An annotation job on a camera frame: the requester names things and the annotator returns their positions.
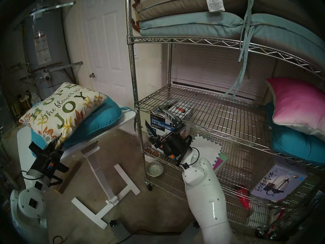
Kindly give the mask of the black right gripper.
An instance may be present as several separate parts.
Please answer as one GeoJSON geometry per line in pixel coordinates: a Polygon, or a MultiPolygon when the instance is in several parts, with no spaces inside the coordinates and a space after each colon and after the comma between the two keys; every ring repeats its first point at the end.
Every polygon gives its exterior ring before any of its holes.
{"type": "Polygon", "coordinates": [[[157,135],[150,124],[145,121],[149,141],[157,150],[162,151],[166,156],[174,160],[176,165],[181,165],[181,161],[190,149],[193,137],[188,135],[183,138],[181,134],[185,133],[185,124],[179,116],[160,107],[158,110],[165,115],[165,118],[163,118],[164,121],[158,122],[159,130],[164,131],[167,135],[157,135]]]}

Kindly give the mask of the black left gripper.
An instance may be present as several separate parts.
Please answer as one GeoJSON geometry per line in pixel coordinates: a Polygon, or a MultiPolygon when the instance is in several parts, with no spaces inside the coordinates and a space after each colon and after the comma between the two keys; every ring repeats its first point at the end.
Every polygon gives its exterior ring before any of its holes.
{"type": "Polygon", "coordinates": [[[58,136],[54,141],[50,142],[47,147],[41,149],[34,142],[31,142],[29,149],[36,155],[36,159],[28,172],[35,170],[41,173],[40,177],[47,177],[49,180],[56,177],[55,171],[58,170],[61,173],[66,173],[69,171],[69,167],[60,162],[60,159],[63,155],[63,136],[58,136]]]}

